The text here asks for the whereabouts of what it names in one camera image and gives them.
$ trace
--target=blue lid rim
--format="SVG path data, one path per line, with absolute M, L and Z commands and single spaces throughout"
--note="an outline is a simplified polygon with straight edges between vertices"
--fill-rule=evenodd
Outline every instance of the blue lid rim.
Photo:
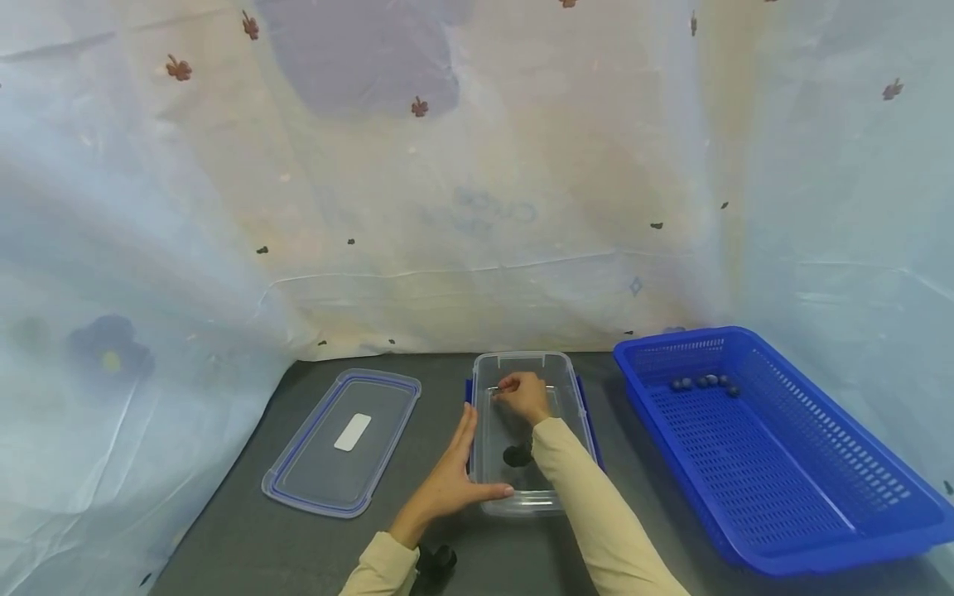
M 342 383 L 335 389 L 335 391 L 331 394 L 331 396 L 329 396 L 329 398 L 325 401 L 318 415 L 315 417 L 314 420 L 312 420 L 312 423 L 308 427 L 308 430 L 303 435 L 301 435 L 301 438 L 298 440 L 298 443 L 296 443 L 295 446 L 292 447 L 292 450 L 288 452 L 288 456 L 285 457 L 284 461 L 281 462 L 281 466 L 279 466 L 279 469 L 275 472 L 275 475 L 272 477 L 272 482 L 270 482 L 268 485 L 269 492 L 273 493 L 273 495 L 281 496 L 281 499 L 283 501 L 307 505 L 309 507 L 320 509 L 321 511 L 327 511 L 329 513 L 354 514 L 351 517 L 354 517 L 357 514 L 360 514 L 367 508 L 368 504 L 371 501 L 370 492 L 365 494 L 357 502 L 357 504 L 354 507 L 336 507 L 334 505 L 320 504 L 314 501 L 307 501 L 306 499 L 301 499 L 294 495 L 283 492 L 281 489 L 278 488 L 279 480 L 282 478 L 282 475 L 285 473 L 291 461 L 295 458 L 296 455 L 298 455 L 299 451 L 301 450 L 302 446 L 305 444 L 306 440 L 309 437 L 311 437 L 311 433 L 315 430 L 315 426 L 317 426 L 318 423 L 324 418 L 324 415 L 328 411 L 328 409 L 335 402 L 338 401 L 338 397 L 341 394 L 341 392 L 343 392 L 344 389 L 347 388 L 347 386 L 352 381 L 355 381 L 355 380 L 370 380 L 370 381 L 377 382 L 379 384 L 391 385 L 391 386 L 399 387 L 401 389 L 409 390 L 411 391 L 413 395 L 413 398 L 411 400 L 412 404 L 416 402 L 417 399 L 421 396 L 420 384 L 412 385 L 410 383 L 401 382 L 399 380 L 393 380 L 393 379 L 389 379 L 385 377 L 374 377 L 369 375 L 348 375 L 347 377 L 345 377 L 342 380 Z M 401 422 L 402 430 L 404 429 L 407 419 L 410 418 L 410 414 L 413 411 L 413 409 L 414 409 L 413 407 L 407 408 L 407 411 L 405 412 L 404 418 L 402 419 L 402 422 Z M 390 459 L 390 455 L 394 451 L 394 447 L 397 444 L 397 439 L 400 438 L 400 435 L 401 435 L 400 432 L 397 433 L 392 439 L 390 445 L 388 446 L 387 452 L 385 454 L 388 459 Z M 378 473 L 379 478 L 381 476 L 381 472 L 383 471 L 384 471 L 383 468 L 381 471 L 379 471 Z M 373 482 L 371 486 L 372 490 L 374 489 L 375 485 L 377 485 L 376 481 Z

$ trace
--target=purple patch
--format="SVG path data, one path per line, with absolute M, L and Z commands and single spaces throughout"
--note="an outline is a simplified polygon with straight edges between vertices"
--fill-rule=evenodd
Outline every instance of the purple patch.
M 149 348 L 134 335 L 128 319 L 107 315 L 70 333 L 67 347 L 79 375 L 95 390 L 128 392 L 156 367 Z
M 285 78 L 315 114 L 410 116 L 415 96 L 430 115 L 452 110 L 460 86 L 446 25 L 473 0 L 256 0 Z

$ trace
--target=blue mesh basket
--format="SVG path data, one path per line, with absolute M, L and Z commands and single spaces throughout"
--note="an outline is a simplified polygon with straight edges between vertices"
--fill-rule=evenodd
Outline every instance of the blue mesh basket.
M 633 407 L 722 556 L 770 576 L 830 573 L 954 541 L 954 507 L 755 333 L 624 341 Z M 675 379 L 727 375 L 674 391 Z

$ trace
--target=beige sleeve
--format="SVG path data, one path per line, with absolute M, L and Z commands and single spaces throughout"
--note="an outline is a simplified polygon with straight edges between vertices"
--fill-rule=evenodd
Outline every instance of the beige sleeve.
M 340 596 L 400 596 L 414 584 L 420 552 L 398 544 L 387 532 L 374 535 Z
M 533 428 L 533 458 L 567 511 L 601 596 L 688 596 L 619 491 L 565 422 L 551 418 Z

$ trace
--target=person's left hand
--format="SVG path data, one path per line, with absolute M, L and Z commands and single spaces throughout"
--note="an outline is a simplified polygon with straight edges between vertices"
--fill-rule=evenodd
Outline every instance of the person's left hand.
M 475 484 L 467 477 L 467 458 L 477 428 L 477 410 L 464 404 L 450 446 L 410 498 L 389 533 L 402 545 L 414 548 L 435 519 L 456 513 L 469 504 L 505 499 L 513 495 L 509 484 Z

